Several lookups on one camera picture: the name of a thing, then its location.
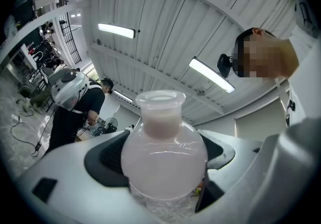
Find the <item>fluorescent light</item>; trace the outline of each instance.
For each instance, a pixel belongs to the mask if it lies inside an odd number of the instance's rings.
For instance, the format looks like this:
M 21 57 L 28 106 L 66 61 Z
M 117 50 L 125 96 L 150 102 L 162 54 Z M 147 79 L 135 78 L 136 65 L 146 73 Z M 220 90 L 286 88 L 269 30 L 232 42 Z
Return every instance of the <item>fluorescent light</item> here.
M 123 28 L 120 26 L 115 26 L 111 24 L 98 24 L 98 29 L 101 31 L 111 32 L 117 35 L 134 38 L 135 37 L 135 30 L 129 28 Z
M 198 71 L 199 73 L 203 74 L 214 83 L 219 85 L 228 93 L 231 93 L 235 90 L 234 86 L 232 86 L 229 82 L 227 82 L 223 77 L 221 77 L 218 73 L 216 73 L 213 69 L 209 66 L 204 64 L 203 62 L 193 58 L 190 62 L 190 67 Z
M 122 93 L 120 93 L 120 92 L 118 92 L 118 91 L 116 91 L 116 90 L 114 90 L 113 92 L 114 92 L 115 94 L 123 97 L 125 100 L 132 102 L 132 99 L 128 98 L 127 96 L 123 95 Z

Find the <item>marble floor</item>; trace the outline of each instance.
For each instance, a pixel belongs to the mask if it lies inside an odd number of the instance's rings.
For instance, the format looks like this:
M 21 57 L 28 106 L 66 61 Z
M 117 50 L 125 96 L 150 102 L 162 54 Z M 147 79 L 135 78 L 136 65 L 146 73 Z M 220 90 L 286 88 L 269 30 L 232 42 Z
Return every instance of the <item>marble floor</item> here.
M 18 86 L 7 76 L 0 77 L 0 150 L 3 162 L 7 165 L 8 172 L 12 179 L 19 177 L 25 170 L 41 159 L 49 146 L 50 131 L 52 128 L 52 119 L 50 115 L 53 106 L 48 113 L 43 114 L 36 112 L 30 117 L 21 115 L 21 123 L 18 123 L 18 115 L 32 114 L 31 110 L 25 113 L 22 109 L 22 103 L 25 98 L 18 93 Z M 39 141 L 45 125 L 49 121 L 46 130 L 41 138 L 41 147 L 37 157 L 31 156 L 35 148 L 23 142 L 16 140 L 13 135 L 23 141 L 27 141 L 36 145 Z

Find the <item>corrugated metal ceiling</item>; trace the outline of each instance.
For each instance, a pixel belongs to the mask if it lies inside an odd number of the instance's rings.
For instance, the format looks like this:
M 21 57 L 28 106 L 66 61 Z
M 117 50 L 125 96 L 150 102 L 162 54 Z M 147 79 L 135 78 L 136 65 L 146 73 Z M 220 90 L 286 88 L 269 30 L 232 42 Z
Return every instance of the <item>corrugated metal ceiling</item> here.
M 213 69 L 220 54 L 231 55 L 235 38 L 241 33 L 239 25 L 201 0 L 90 0 L 90 29 L 87 41 L 101 44 L 170 76 L 172 79 L 199 91 L 211 102 L 229 109 L 258 96 L 262 88 L 269 89 L 274 82 L 261 79 L 238 78 L 234 73 L 227 78 L 236 90 L 228 94 L 207 78 L 189 68 L 197 56 Z M 248 27 L 263 27 L 275 36 L 287 38 L 294 27 L 294 0 L 217 0 L 230 9 Z M 98 23 L 112 23 L 140 30 L 134 39 L 98 30 Z M 91 50 L 93 63 L 100 75 L 107 76 L 132 96 L 143 91 L 177 89 L 150 73 L 143 72 L 128 62 L 108 54 Z M 183 116 L 192 123 L 215 110 L 187 94 Z

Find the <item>neck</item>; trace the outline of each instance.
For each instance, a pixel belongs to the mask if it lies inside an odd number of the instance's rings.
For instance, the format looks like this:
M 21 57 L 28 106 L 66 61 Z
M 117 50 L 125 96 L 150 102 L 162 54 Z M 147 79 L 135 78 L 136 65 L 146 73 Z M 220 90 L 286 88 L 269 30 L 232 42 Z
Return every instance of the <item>neck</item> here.
M 290 40 L 278 40 L 276 43 L 277 53 L 281 56 L 280 76 L 289 79 L 299 66 L 299 61 Z

